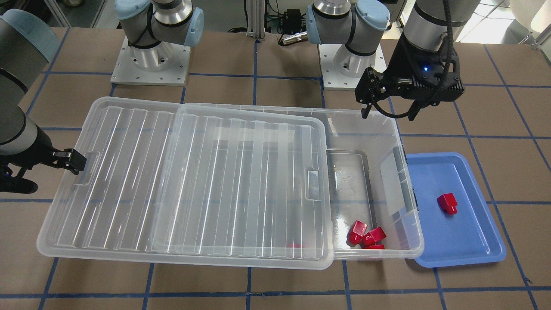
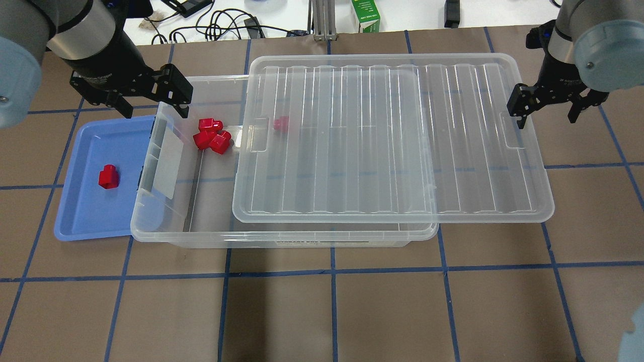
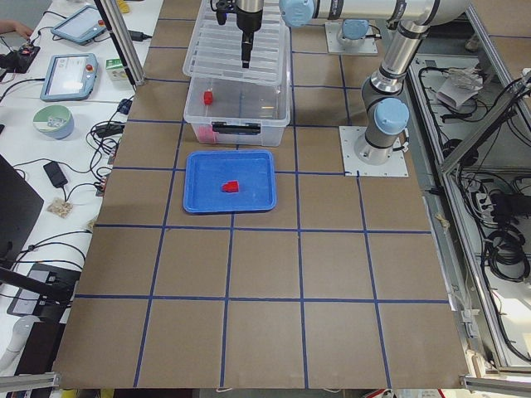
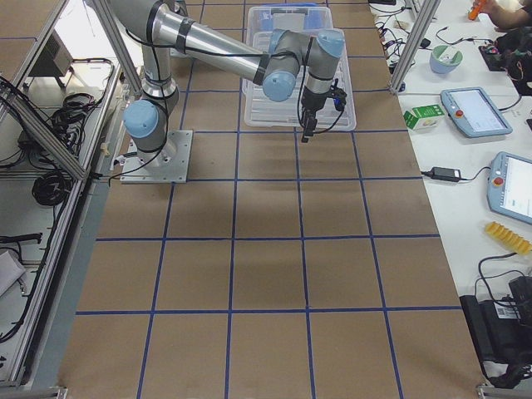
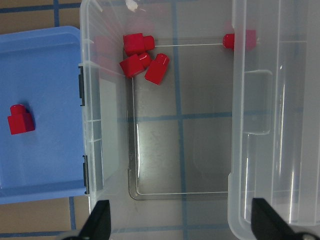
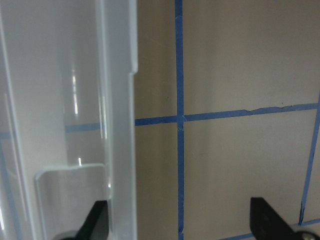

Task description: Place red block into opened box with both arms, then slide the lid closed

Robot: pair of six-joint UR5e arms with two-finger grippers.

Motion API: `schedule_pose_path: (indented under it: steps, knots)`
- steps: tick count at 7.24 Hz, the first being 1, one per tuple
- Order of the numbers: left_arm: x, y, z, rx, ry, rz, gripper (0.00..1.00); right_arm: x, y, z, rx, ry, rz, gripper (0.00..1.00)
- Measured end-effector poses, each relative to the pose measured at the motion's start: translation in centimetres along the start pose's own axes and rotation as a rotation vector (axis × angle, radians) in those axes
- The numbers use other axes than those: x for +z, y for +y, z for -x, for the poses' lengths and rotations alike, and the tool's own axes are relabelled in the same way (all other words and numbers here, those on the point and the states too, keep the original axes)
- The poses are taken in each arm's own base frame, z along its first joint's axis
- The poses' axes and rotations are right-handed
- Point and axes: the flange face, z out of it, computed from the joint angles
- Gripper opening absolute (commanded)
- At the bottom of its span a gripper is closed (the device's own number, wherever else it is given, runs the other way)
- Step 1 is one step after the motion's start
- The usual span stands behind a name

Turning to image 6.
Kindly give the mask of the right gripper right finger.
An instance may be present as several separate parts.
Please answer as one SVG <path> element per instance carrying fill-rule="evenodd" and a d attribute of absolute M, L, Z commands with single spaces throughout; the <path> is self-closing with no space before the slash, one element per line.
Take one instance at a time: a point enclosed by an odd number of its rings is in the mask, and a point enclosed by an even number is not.
<path fill-rule="evenodd" d="M 256 240 L 300 239 L 263 197 L 250 199 L 250 230 Z"/>

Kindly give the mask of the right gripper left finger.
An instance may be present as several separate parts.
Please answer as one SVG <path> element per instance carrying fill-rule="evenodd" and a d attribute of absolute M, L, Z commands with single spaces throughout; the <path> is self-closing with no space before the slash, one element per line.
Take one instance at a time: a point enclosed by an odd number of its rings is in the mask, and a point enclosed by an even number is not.
<path fill-rule="evenodd" d="M 82 227 L 75 235 L 76 240 L 107 240 L 109 236 L 108 201 L 94 203 Z"/>

